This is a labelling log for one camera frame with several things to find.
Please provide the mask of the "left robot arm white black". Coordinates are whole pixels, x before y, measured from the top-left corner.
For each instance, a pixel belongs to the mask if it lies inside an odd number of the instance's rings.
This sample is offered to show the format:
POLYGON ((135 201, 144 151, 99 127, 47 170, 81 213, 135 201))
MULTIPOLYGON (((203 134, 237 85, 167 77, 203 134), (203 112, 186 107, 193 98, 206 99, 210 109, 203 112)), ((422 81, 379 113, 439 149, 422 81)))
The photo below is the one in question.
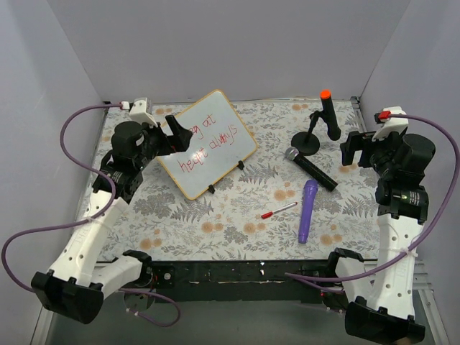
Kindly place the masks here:
POLYGON ((127 250, 96 270, 98 256, 119 217, 142 184, 142 172, 159 156, 185 152, 193 136, 173 115, 166 116, 167 135, 159 124, 124 121, 111 137, 111 150, 101 160, 89 204, 77 229, 46 273, 37 272, 31 286, 49 311, 88 324, 104 300, 128 286, 143 288, 153 278, 148 254, 127 250))

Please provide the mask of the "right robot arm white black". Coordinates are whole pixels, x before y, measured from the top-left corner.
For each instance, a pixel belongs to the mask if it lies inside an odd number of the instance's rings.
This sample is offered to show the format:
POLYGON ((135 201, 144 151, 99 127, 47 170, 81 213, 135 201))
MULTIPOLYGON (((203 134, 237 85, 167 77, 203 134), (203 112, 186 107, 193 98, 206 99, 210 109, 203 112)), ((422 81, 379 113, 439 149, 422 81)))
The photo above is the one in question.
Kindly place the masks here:
POLYGON ((416 323, 413 307, 413 273, 417 253, 410 245, 421 235, 428 218, 428 194, 420 184, 436 152, 431 140, 419 134, 390 132, 374 139, 373 132, 351 132, 340 145, 343 165, 350 165, 357 151, 358 165, 372 168, 379 176, 375 200, 378 204, 378 265, 402 255, 394 265, 374 277, 349 280, 350 266, 341 260, 328 264, 326 279, 343 285, 348 299, 346 332, 378 344, 412 344, 425 338, 426 328, 416 323))

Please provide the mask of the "red white marker pen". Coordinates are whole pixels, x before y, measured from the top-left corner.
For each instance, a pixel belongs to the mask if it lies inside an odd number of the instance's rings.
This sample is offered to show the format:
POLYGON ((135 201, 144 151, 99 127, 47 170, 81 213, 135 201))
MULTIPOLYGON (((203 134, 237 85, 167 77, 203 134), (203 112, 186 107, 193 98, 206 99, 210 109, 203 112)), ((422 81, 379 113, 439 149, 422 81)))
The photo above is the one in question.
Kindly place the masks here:
POLYGON ((292 202, 292 203, 289 203, 283 207, 280 207, 280 208, 277 208, 275 210, 272 210, 272 211, 268 211, 267 213, 264 213, 261 215, 261 219, 268 219, 270 218, 271 216, 277 214, 277 213, 280 213, 280 212, 283 212, 283 211, 286 211, 290 208, 293 208, 295 207, 296 205, 298 204, 298 202, 292 202))

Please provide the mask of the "yellow framed whiteboard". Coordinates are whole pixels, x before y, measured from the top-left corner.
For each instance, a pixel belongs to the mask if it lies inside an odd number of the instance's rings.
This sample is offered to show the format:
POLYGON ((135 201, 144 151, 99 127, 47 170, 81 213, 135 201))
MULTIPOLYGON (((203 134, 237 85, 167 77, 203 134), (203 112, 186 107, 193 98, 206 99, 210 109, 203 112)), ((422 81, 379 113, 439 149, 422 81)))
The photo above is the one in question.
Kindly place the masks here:
POLYGON ((215 90, 175 116, 192 131, 186 152, 158 157, 183 195, 194 200, 258 148, 225 94, 215 90))

